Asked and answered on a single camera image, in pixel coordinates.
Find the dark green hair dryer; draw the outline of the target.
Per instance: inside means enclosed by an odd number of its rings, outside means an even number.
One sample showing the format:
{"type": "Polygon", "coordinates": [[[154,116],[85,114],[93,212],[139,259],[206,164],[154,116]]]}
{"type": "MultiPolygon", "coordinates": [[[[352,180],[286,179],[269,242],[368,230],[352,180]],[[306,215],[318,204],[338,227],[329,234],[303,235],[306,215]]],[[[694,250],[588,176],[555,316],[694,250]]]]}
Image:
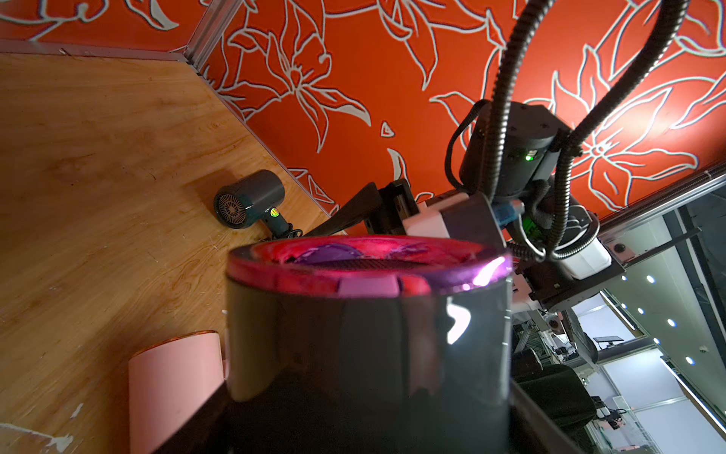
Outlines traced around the dark green hair dryer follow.
{"type": "Polygon", "coordinates": [[[279,211],[285,200],[285,187],[272,171],[263,169],[221,187],[213,206],[217,219],[232,229],[247,229],[261,221],[272,240],[300,238],[301,229],[288,222],[279,211]]]}

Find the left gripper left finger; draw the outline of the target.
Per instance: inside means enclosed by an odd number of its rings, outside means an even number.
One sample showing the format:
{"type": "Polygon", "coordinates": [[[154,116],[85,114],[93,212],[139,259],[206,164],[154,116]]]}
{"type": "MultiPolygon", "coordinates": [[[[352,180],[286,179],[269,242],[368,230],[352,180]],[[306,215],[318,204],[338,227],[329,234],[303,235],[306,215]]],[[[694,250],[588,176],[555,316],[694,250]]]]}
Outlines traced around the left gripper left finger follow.
{"type": "Polygon", "coordinates": [[[154,453],[229,453],[229,404],[227,386],[220,385],[189,420],[156,448],[154,453]]]}

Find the black magenta hair dryer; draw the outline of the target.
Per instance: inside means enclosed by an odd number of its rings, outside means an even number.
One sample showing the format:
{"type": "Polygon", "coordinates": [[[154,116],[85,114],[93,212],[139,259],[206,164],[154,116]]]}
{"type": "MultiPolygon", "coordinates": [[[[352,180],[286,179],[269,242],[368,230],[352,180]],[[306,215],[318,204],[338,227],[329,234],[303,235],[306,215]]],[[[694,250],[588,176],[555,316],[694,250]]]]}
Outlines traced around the black magenta hair dryer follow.
{"type": "Polygon", "coordinates": [[[510,272],[449,238],[230,251],[227,386],[241,453],[504,453],[510,272]]]}

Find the pink hair dryer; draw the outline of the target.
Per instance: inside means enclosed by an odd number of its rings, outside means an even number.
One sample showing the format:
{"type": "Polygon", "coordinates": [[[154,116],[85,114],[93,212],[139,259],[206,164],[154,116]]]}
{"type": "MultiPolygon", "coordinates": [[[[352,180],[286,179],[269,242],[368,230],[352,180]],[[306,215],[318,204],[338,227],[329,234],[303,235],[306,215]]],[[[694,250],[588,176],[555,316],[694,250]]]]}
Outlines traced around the pink hair dryer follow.
{"type": "Polygon", "coordinates": [[[216,331],[165,340],[135,354],[129,361],[130,452],[160,448],[223,381],[216,331]]]}

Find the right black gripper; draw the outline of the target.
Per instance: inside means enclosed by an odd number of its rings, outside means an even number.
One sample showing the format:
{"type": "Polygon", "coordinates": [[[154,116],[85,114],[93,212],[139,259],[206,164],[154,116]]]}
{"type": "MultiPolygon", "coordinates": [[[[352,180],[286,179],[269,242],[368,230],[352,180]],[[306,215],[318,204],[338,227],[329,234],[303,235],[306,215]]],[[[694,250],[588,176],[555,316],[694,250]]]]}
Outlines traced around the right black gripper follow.
{"type": "Polygon", "coordinates": [[[372,214],[375,235],[406,236],[403,221],[419,213],[406,179],[391,182],[379,190],[375,183],[368,183],[328,221],[304,234],[304,237],[333,236],[365,221],[372,214]]]}

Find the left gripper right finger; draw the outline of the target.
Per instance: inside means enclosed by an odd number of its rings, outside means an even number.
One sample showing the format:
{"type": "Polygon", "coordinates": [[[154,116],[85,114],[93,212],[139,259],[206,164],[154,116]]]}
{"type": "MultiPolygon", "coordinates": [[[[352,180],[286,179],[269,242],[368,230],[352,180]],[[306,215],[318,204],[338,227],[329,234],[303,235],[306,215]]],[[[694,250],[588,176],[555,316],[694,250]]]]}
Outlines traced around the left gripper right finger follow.
{"type": "Polygon", "coordinates": [[[582,454],[513,380],[509,394],[509,452],[519,454],[582,454]]]}

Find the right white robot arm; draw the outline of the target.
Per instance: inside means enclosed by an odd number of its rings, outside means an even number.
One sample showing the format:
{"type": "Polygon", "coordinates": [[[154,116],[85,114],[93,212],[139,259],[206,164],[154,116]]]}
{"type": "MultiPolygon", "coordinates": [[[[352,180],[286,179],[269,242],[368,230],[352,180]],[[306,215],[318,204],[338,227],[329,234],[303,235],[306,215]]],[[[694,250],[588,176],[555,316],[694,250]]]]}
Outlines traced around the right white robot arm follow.
{"type": "Polygon", "coordinates": [[[313,291],[342,298],[491,289],[508,275],[515,310],[565,311],[598,293],[622,267],[599,241],[599,218],[571,194],[585,139],[609,118],[663,57],[688,5],[664,1],[642,49],[575,127],[541,105],[513,100],[521,66],[551,9],[531,1],[520,14],[493,96],[459,123],[470,142],[451,190],[414,204],[410,185],[366,185],[310,233],[302,262],[313,291]]]}

